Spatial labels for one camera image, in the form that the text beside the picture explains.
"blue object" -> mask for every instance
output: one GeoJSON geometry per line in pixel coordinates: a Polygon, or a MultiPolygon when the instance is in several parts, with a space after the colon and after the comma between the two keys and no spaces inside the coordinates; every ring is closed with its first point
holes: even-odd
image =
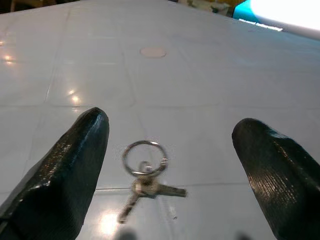
{"type": "Polygon", "coordinates": [[[254,23],[261,23],[251,9],[251,0],[247,0],[236,6],[234,9],[233,18],[243,19],[254,23]]]}

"key ring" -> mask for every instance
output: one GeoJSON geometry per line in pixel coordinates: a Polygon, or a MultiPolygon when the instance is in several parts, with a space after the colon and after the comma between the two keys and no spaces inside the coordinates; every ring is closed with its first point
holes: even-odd
{"type": "Polygon", "coordinates": [[[168,157],[167,157],[167,153],[166,153],[165,149],[159,143],[157,143],[155,141],[148,141],[148,140],[136,141],[136,142],[130,144],[129,146],[127,146],[127,148],[124,150],[124,152],[122,154],[122,161],[123,161],[124,168],[135,177],[138,177],[138,176],[155,177],[155,176],[158,176],[160,173],[162,173],[162,171],[165,170],[168,166],[168,157]],[[135,171],[131,167],[129,167],[129,165],[128,165],[128,160],[127,160],[128,153],[134,147],[136,147],[138,145],[142,145],[142,144],[155,146],[158,149],[160,149],[160,151],[162,152],[162,161],[160,163],[160,166],[157,169],[153,170],[152,172],[135,171]]]}

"key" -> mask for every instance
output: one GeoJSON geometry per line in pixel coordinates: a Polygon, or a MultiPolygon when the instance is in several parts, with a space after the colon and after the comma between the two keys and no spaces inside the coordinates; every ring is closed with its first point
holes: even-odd
{"type": "Polygon", "coordinates": [[[187,190],[158,183],[157,194],[185,198],[187,196],[187,190]]]}
{"type": "Polygon", "coordinates": [[[134,191],[129,200],[127,201],[126,205],[124,206],[123,210],[118,215],[118,223],[125,224],[128,221],[128,215],[138,202],[139,198],[140,195],[134,191]]]}
{"type": "Polygon", "coordinates": [[[139,195],[149,198],[155,198],[156,195],[186,197],[187,191],[182,188],[163,185],[158,183],[155,177],[138,178],[132,185],[133,191],[139,195]]]}

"white table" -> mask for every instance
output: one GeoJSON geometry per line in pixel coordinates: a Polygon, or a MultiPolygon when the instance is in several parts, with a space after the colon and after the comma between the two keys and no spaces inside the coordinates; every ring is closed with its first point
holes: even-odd
{"type": "MultiPolygon", "coordinates": [[[[97,106],[109,117],[78,240],[125,230],[137,240],[275,239],[232,144],[246,117],[320,160],[318,41],[166,0],[84,0],[3,14],[0,41],[0,203],[81,112],[97,106]],[[146,58],[146,47],[166,56],[146,58]],[[189,195],[142,199],[118,225],[134,180],[121,153],[143,139],[168,152],[159,180],[189,195]]],[[[146,149],[130,164],[158,164],[160,153],[146,149]]]]}

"silver key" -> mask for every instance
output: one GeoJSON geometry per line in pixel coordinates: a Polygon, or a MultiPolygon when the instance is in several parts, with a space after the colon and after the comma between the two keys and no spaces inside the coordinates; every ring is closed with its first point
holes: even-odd
{"type": "Polygon", "coordinates": [[[158,183],[155,177],[143,176],[133,182],[132,190],[143,197],[155,198],[157,195],[186,197],[187,191],[182,188],[158,183]]]}
{"type": "Polygon", "coordinates": [[[185,198],[187,196],[187,190],[158,183],[157,194],[185,198]]]}
{"type": "Polygon", "coordinates": [[[168,165],[168,158],[165,150],[161,145],[152,141],[137,141],[129,145],[123,155],[122,155],[123,164],[125,169],[129,171],[132,175],[137,177],[137,179],[132,183],[132,192],[133,194],[127,201],[124,209],[118,216],[118,222],[124,224],[128,220],[128,215],[137,204],[140,197],[155,198],[157,195],[167,195],[167,196],[177,196],[177,197],[186,197],[187,191],[182,188],[177,188],[173,186],[167,186],[158,183],[156,176],[159,175],[168,165]],[[151,164],[148,161],[142,161],[139,165],[139,171],[134,171],[128,166],[127,163],[127,154],[135,146],[139,144],[149,144],[158,147],[163,154],[162,162],[160,167],[153,171],[151,164]]]}
{"type": "Polygon", "coordinates": [[[129,200],[127,201],[126,205],[124,206],[122,212],[118,215],[118,223],[125,224],[128,221],[128,215],[133,209],[133,207],[136,205],[140,198],[140,195],[136,192],[133,192],[129,200]]]}

